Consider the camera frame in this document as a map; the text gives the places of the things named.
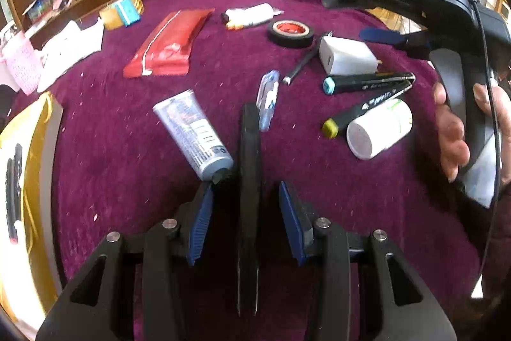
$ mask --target human hand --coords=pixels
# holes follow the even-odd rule
[[[502,132],[500,184],[506,186],[511,182],[511,100],[496,82],[492,83],[492,90],[497,120]],[[479,108],[491,116],[486,86],[474,85],[474,97]],[[436,104],[436,125],[439,129],[440,165],[449,182],[453,182],[458,175],[459,167],[465,166],[470,159],[469,147],[463,141],[465,127],[460,118],[445,104],[446,91],[440,82],[433,86],[433,98]]]

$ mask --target yellow marker cap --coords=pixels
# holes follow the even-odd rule
[[[326,138],[333,139],[339,134],[339,126],[333,119],[328,119],[325,123],[323,123],[321,131]]]

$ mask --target gold bag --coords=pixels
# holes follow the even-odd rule
[[[131,3],[133,3],[133,6],[135,7],[139,15],[142,15],[144,13],[144,3],[142,2],[142,0],[131,0]],[[107,5],[102,10],[100,10],[99,16],[103,21],[105,28],[108,29],[109,31],[112,29],[120,28],[121,26],[124,25],[114,3]]]

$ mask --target tube cap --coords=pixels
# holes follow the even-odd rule
[[[227,168],[221,168],[213,174],[213,178],[211,179],[211,182],[216,185],[219,182],[221,182],[227,178],[230,178],[232,174],[233,173],[231,170],[229,170]]]
[[[369,160],[375,155],[371,137],[361,125],[351,122],[346,131],[346,140],[353,154],[361,160]]]
[[[323,81],[323,91],[325,94],[328,94],[329,96],[333,94],[335,89],[335,82],[331,77],[327,77]]]
[[[328,119],[325,123],[323,123],[321,131],[326,138],[333,139],[339,134],[339,126],[333,119]]]

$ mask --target blue gripper pad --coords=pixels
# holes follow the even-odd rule
[[[296,216],[291,196],[289,195],[289,191],[284,182],[280,183],[278,200],[291,252],[298,264],[302,265],[307,258],[305,254],[305,246],[303,244],[303,230],[300,226],[300,222],[298,221],[298,217]]]
[[[187,261],[190,266],[193,266],[195,261],[200,258],[206,234],[208,233],[212,211],[213,191],[211,187],[209,187],[204,194],[201,206],[197,211],[197,215],[195,216],[192,226],[190,227],[187,254]]]
[[[405,40],[398,31],[379,28],[364,28],[359,37],[365,42],[377,42],[380,44],[397,45]]]

